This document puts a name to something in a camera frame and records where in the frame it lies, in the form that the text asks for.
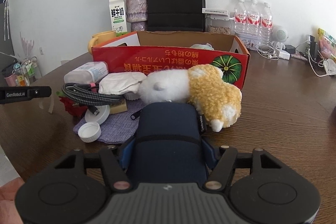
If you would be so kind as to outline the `person's right hand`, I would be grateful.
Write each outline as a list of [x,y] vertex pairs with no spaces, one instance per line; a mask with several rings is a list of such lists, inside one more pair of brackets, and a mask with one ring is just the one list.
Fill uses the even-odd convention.
[[15,207],[15,195],[18,189],[24,184],[22,178],[17,177],[5,185],[0,191],[0,222],[1,224],[23,223]]

